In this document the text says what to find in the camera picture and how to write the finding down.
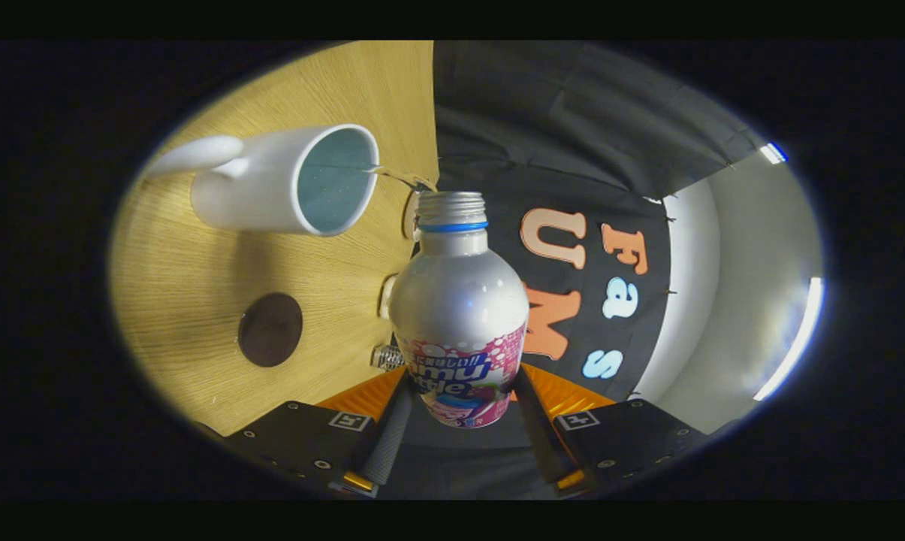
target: fluorescent light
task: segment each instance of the fluorescent light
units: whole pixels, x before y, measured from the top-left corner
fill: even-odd
[[[792,367],[796,365],[796,361],[799,360],[800,355],[803,354],[803,350],[806,349],[810,337],[813,336],[813,329],[816,328],[816,321],[819,319],[819,308],[822,307],[822,293],[822,278],[810,278],[810,291],[808,297],[806,297],[806,312],[803,313],[803,321],[799,323],[799,332],[796,333],[796,338],[792,341],[792,346],[789,347],[789,351],[786,352],[786,357],[783,359],[783,362],[780,363],[776,372],[772,374],[772,377],[769,378],[764,386],[762,386],[759,393],[756,393],[753,400],[762,400],[762,398],[768,397],[770,394],[774,393],[774,391],[783,383],[783,380],[786,379],[786,376],[789,375]]]
[[[786,160],[786,157],[783,156],[782,152],[780,152],[772,143],[765,145],[765,147],[760,147],[759,151],[762,152],[762,155],[764,155],[772,165],[782,164]]]

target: white wall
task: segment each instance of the white wall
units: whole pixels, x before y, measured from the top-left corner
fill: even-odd
[[[635,396],[658,403],[692,357],[713,310],[719,284],[719,216],[703,180],[662,200],[669,223],[669,295],[659,339]]]
[[[719,281],[710,310],[710,281],[691,276],[713,273],[713,237],[706,233],[713,229],[712,215],[705,202],[697,212],[668,207],[669,215],[685,213],[688,219],[681,222],[677,216],[671,229],[678,244],[673,253],[686,255],[672,262],[671,288],[679,295],[669,300],[681,310],[671,315],[668,305],[666,315],[690,328],[671,328],[671,337],[659,337],[664,349],[659,353],[657,343],[657,366],[650,361],[656,372],[640,382],[649,390],[642,397],[653,397],[659,407],[707,434],[754,407],[752,397],[779,366],[798,330],[810,277],[823,269],[815,216],[788,164],[772,165],[757,153],[734,167],[693,185],[709,185],[719,223]],[[675,201],[682,201],[686,191]],[[703,250],[696,252],[700,242]],[[682,295],[689,299],[679,301]],[[699,342],[681,363],[703,325],[703,312],[709,316]]]

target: mug handle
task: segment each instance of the mug handle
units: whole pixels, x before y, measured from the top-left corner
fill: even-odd
[[[233,136],[197,138],[168,151],[144,172],[144,178],[189,171],[215,171],[235,178],[249,166],[249,161],[239,158],[246,145]]]

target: orange letter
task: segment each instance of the orange letter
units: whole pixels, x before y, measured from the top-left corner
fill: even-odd
[[[645,259],[645,239],[641,231],[623,233],[603,223],[602,247],[609,254],[617,249],[622,250],[616,259],[620,260],[620,263],[635,264],[636,274],[646,274],[649,270],[649,261]]]
[[[529,289],[528,286],[525,287],[525,294],[528,295],[529,304],[532,304],[533,308],[529,310],[529,324],[525,329],[525,345],[522,346],[522,352],[545,355],[553,360],[562,358],[569,345],[569,339],[555,332],[549,325],[578,314],[579,304],[582,302],[581,295],[575,290],[565,295],[555,295],[551,292]]]
[[[582,239],[586,236],[586,216],[582,213],[561,213],[552,209],[531,209],[522,216],[522,226],[518,231],[526,249],[542,257],[551,257],[560,261],[569,261],[572,267],[582,270],[586,266],[586,249],[582,244],[568,249],[565,246],[555,246],[542,242],[538,237],[538,230],[542,227],[555,227],[575,234]]]

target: white mug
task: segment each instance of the white mug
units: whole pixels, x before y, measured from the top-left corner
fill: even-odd
[[[376,187],[370,171],[378,162],[369,130],[339,124],[244,141],[199,138],[164,154],[144,176],[199,171],[192,209],[218,229],[332,237],[352,227],[369,206]]]

